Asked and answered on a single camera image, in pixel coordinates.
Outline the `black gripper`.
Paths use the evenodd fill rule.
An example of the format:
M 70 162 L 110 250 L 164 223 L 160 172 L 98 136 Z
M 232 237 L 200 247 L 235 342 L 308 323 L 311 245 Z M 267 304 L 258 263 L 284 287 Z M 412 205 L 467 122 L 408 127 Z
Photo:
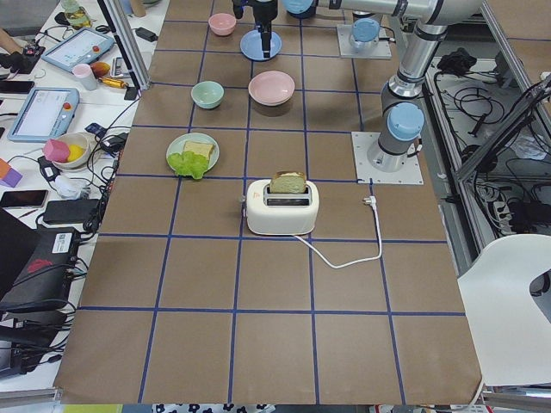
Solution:
M 263 58 L 269 59 L 271 56 L 271 35 L 272 21 L 275 20 L 278 14 L 278 1 L 254 1 L 253 15 L 257 30 L 261 34 Z

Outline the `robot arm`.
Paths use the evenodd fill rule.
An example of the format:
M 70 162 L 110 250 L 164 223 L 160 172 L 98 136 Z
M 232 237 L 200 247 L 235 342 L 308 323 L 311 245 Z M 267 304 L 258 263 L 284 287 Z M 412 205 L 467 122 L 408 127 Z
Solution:
M 378 139 L 367 151 L 371 165 L 384 172 L 403 167 L 407 152 L 424 126 L 424 114 L 413 102 L 422 90 L 425 75 L 448 27 L 479 11 L 481 2 L 470 0 L 425 1 L 285 1 L 286 10 L 299 14 L 311 5 L 372 14 L 405 16 L 417 20 L 396 74 L 381 91 L 385 122 Z
M 236 19 L 239 20 L 243 17 L 245 7 L 252 8 L 255 25 L 261 36 L 263 56 L 269 59 L 271 54 L 272 21 L 278 15 L 278 1 L 233 0 L 232 12 Z

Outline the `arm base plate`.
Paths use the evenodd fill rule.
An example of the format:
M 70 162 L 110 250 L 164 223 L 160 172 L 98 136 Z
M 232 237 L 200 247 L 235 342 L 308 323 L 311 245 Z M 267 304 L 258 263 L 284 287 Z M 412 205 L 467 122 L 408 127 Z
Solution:
M 398 156 L 385 153 L 379 146 L 380 134 L 352 132 L 356 181 L 365 184 L 423 185 L 416 147 Z
M 370 42 L 356 41 L 352 34 L 352 26 L 339 24 L 337 39 L 340 56 L 349 59 L 389 60 L 392 57 L 392 52 L 390 41 L 382 38 L 385 34 L 386 31 L 381 28 L 379 36 Z

